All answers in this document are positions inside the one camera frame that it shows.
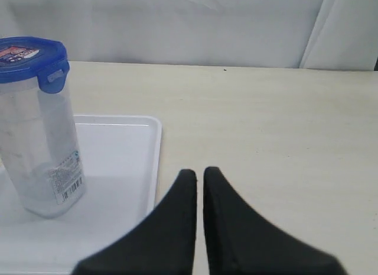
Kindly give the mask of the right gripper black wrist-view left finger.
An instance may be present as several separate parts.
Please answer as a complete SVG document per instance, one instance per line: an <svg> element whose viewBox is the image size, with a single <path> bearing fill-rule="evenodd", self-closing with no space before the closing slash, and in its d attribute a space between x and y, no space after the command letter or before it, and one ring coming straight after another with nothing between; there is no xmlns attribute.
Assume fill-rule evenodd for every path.
<svg viewBox="0 0 378 275"><path fill-rule="evenodd" d="M73 274L192 274L197 177L182 169L154 210L124 237L77 263Z"/></svg>

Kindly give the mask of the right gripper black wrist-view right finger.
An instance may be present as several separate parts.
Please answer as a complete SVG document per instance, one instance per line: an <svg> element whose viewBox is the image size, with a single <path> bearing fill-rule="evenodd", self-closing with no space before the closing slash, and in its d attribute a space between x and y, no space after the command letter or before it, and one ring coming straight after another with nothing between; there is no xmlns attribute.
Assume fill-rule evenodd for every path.
<svg viewBox="0 0 378 275"><path fill-rule="evenodd" d="M203 177L210 274L346 274L336 257L274 226L250 207L218 167Z"/></svg>

